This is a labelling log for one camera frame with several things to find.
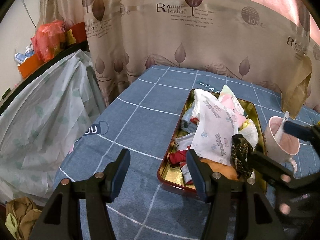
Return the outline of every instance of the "gold tray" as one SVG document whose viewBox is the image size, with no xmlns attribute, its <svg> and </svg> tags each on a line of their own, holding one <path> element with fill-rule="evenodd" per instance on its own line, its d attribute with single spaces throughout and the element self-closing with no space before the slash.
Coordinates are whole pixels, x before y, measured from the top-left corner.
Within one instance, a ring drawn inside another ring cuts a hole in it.
<svg viewBox="0 0 320 240">
<path fill-rule="evenodd" d="M 216 98 L 219 97 L 219 93 L 210 92 L 213 94 Z M 263 141 L 263 134 L 261 130 L 260 121 L 258 118 L 258 114 L 256 111 L 256 108 L 253 103 L 249 101 L 242 100 L 238 98 L 239 103 L 243 107 L 243 109 L 247 112 L 248 118 L 250 118 L 258 131 L 259 135 L 259 141 L 256 146 L 256 149 L 260 152 L 263 152 L 264 155 L 266 155 L 265 145 Z M 161 182 L 161 187 L 167 191 L 179 194 L 179 195 L 186 195 L 190 197 L 197 197 L 196 194 L 196 188 L 194 185 L 185 185 L 183 181 L 183 175 L 180 169 L 180 166 L 171 166 L 169 162 L 169 154 L 176 152 L 176 149 L 174 147 L 174 139 L 183 135 L 187 135 L 186 132 L 180 130 L 180 123 L 181 118 L 185 114 L 185 112 L 191 107 L 192 103 L 194 101 L 194 89 L 190 91 L 190 94 L 188 96 L 188 99 L 183 107 L 182 113 L 180 115 L 180 118 L 178 120 L 176 129 L 172 135 L 170 145 L 168 146 L 167 152 L 160 164 L 160 167 L 157 172 L 157 176 L 159 181 Z M 267 184 L 262 179 L 262 175 L 258 173 L 257 171 L 254 171 L 255 173 L 255 179 L 258 185 L 261 187 L 264 193 L 267 192 Z"/>
</svg>

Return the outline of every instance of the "blue towel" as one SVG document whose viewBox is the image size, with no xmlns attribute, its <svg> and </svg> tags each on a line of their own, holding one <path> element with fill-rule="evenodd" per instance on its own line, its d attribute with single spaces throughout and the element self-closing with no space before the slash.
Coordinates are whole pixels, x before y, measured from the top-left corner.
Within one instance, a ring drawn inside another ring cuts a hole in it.
<svg viewBox="0 0 320 240">
<path fill-rule="evenodd" d="M 191 107 L 185 112 L 181 119 L 181 130 L 187 133 L 193 133 L 197 130 L 197 125 L 190 121 L 191 114 L 195 108 L 195 103 L 193 102 Z"/>
</svg>

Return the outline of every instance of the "orange box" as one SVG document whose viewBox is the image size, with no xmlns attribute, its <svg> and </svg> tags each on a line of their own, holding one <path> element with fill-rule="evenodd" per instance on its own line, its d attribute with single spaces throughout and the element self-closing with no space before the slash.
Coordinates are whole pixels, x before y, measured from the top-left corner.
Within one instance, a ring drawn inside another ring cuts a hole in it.
<svg viewBox="0 0 320 240">
<path fill-rule="evenodd" d="M 30 58 L 27 58 L 26 61 L 18 67 L 18 70 L 21 73 L 22 78 L 26 78 L 37 70 L 43 63 L 44 62 L 40 61 L 36 54 L 34 54 Z"/>
</svg>

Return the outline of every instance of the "orange plastic bag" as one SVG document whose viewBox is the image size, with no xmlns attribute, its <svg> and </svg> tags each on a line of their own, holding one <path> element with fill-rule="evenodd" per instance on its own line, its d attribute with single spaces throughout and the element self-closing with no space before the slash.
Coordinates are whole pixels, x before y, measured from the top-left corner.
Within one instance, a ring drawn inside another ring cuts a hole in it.
<svg viewBox="0 0 320 240">
<path fill-rule="evenodd" d="M 66 34 L 64 22 L 55 20 L 41 25 L 31 38 L 33 49 L 39 60 L 47 62 L 65 49 Z"/>
</svg>

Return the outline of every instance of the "blue checkered tablecloth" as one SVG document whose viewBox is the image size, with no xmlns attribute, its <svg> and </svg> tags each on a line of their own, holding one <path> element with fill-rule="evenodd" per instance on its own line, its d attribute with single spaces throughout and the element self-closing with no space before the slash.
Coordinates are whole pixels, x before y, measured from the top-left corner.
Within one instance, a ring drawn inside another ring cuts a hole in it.
<svg viewBox="0 0 320 240">
<path fill-rule="evenodd" d="M 103 171 L 122 148 L 127 148 L 131 152 L 129 171 L 119 197 L 107 205 L 116 238 L 199 239 L 209 206 L 163 190 L 156 174 L 190 90 L 221 90 L 225 84 L 238 98 L 255 104 L 262 130 L 270 117 L 284 115 L 280 95 L 271 90 L 209 72 L 153 66 L 100 115 L 95 123 L 101 123 L 101 134 L 83 136 L 75 143 L 56 174 L 55 187 L 63 178 L 78 181 Z M 319 114 L 303 107 L 295 122 L 311 124 L 311 118 L 320 120 Z M 301 141 L 294 159 L 298 164 L 296 177 L 320 168 L 320 159 L 307 142 Z M 268 188 L 267 198 L 274 202 L 272 188 Z M 80 212 L 87 240 L 90 236 L 84 200 L 80 202 Z M 227 239 L 232 239 L 234 223 L 231 217 Z"/>
</svg>

